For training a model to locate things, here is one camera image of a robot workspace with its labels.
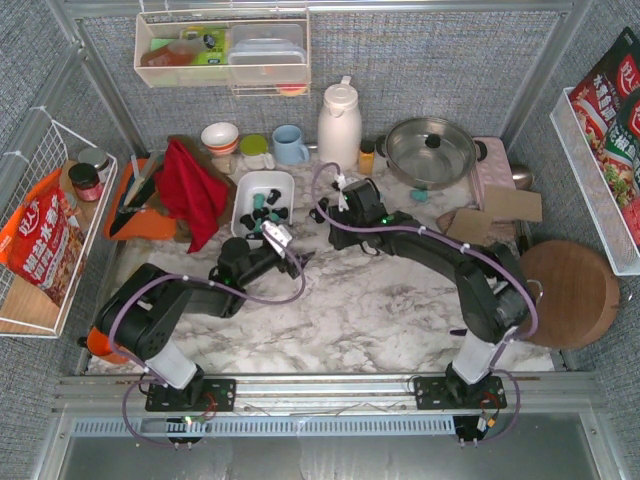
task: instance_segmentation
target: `pitcher lid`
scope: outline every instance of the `pitcher lid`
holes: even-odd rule
[[[349,85],[351,77],[342,77],[342,82],[331,85],[324,92],[324,103],[328,107],[349,110],[358,105],[358,92]]]

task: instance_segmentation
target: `red towel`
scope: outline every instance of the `red towel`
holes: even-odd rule
[[[171,140],[164,168],[153,177],[160,200],[172,218],[185,220],[193,239],[187,253],[198,252],[218,231],[228,187],[212,178],[178,140]]]

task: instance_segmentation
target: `lid knob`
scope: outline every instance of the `lid knob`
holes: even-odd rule
[[[427,139],[424,141],[424,144],[429,148],[438,148],[441,143],[442,139],[440,138],[440,135],[436,133],[427,135]]]

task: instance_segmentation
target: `black mounting plate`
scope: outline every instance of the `black mounting plate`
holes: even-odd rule
[[[211,400],[205,395],[210,393],[216,400],[216,412],[233,412],[236,400],[236,381],[233,379],[205,378],[202,380],[202,394],[194,405],[188,405],[181,391],[165,388],[162,385],[149,385],[147,412],[204,412]]]
[[[507,397],[502,386],[502,379],[497,375],[489,375],[482,380],[482,388],[475,394],[469,395],[462,403],[456,403],[449,393],[445,383],[445,376],[439,377],[414,377],[413,388],[416,395],[418,410],[453,410],[453,409],[478,409],[480,402],[484,400],[485,392],[494,395],[499,402],[499,408],[507,406]],[[494,402],[486,404],[486,409],[496,409]]]

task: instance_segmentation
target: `white thermos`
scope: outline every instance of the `white thermos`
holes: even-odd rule
[[[362,117],[358,92],[349,85],[351,77],[331,85],[324,92],[318,120],[318,154],[323,162],[335,162],[343,170],[358,163],[362,140]]]

